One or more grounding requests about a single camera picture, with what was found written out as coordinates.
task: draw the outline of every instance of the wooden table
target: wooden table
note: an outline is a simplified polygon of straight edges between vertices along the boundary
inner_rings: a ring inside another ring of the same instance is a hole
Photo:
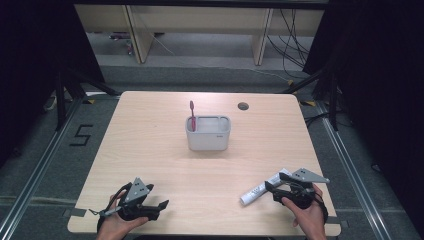
[[[225,151],[191,151],[185,121],[191,115],[226,115],[231,134]],[[238,104],[249,105],[240,110]],[[244,207],[240,197],[282,168],[305,167],[322,175],[297,100],[292,95],[192,92],[125,92],[116,107],[76,208],[102,210],[110,195],[140,177],[154,184],[144,205],[169,199],[159,219],[140,234],[291,236],[293,214],[264,194]],[[330,216],[336,216],[328,189]],[[96,231],[98,216],[71,217],[75,233]],[[328,236],[339,224],[326,224]]]

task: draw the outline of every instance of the human hand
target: human hand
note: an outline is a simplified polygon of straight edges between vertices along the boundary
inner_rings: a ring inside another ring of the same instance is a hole
[[[315,193],[322,197],[322,191],[313,184]],[[302,231],[306,234],[308,240],[327,239],[325,236],[324,217],[321,207],[316,201],[307,209],[300,209],[290,199],[283,197],[282,202],[295,215],[293,227],[300,225]]]
[[[121,192],[117,199],[120,199],[124,194],[125,191]],[[108,210],[116,208],[117,199],[112,203]],[[148,221],[149,219],[147,217],[140,217],[131,221],[125,221],[118,215],[118,213],[113,213],[111,216],[105,218],[96,239],[121,240],[131,230],[145,224]]]

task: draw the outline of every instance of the gray floor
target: gray floor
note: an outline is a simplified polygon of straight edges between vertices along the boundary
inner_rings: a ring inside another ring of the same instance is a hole
[[[267,45],[262,66],[253,64],[250,39],[237,35],[164,34],[157,38],[147,62],[140,65],[127,53],[125,40],[108,39],[108,33],[89,33],[107,84],[116,90],[216,91],[273,93],[306,77],[301,69],[284,61]],[[302,38],[310,46],[312,38]],[[293,57],[297,52],[291,50]],[[285,68],[293,78],[283,71]],[[313,86],[297,93],[299,100],[311,100]],[[86,86],[87,91],[95,91]],[[98,146],[107,129],[118,100],[97,99],[82,104],[72,119],[55,152],[32,201],[14,231],[12,239],[94,239],[95,235],[76,235],[67,230],[66,210],[72,209],[88,175]],[[318,114],[317,107],[301,106],[305,117]],[[372,157],[346,115],[338,115],[339,134],[350,157],[366,184],[371,199],[384,219],[392,239],[420,239],[408,216],[384,177],[370,168]],[[74,137],[81,124],[91,124],[85,134],[91,135],[85,147],[72,147],[81,139]],[[55,110],[41,115],[21,144],[22,155],[9,159],[0,169],[0,219],[9,212],[14,199],[42,157],[56,127]],[[377,239],[358,201],[323,121],[317,120],[309,133],[323,173],[330,178],[329,191],[342,223],[339,239]]]

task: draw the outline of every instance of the white container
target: white container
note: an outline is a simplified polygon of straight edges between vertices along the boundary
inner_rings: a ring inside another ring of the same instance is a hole
[[[225,150],[231,131],[231,121],[226,116],[195,116],[196,128],[193,131],[191,117],[185,128],[188,147],[194,151]]]

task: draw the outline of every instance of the gray container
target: gray container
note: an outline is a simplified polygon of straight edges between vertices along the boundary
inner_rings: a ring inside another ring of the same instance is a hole
[[[196,128],[193,131],[191,117],[186,120],[185,128],[188,147],[194,151],[225,150],[231,131],[230,118],[226,116],[195,116]]]

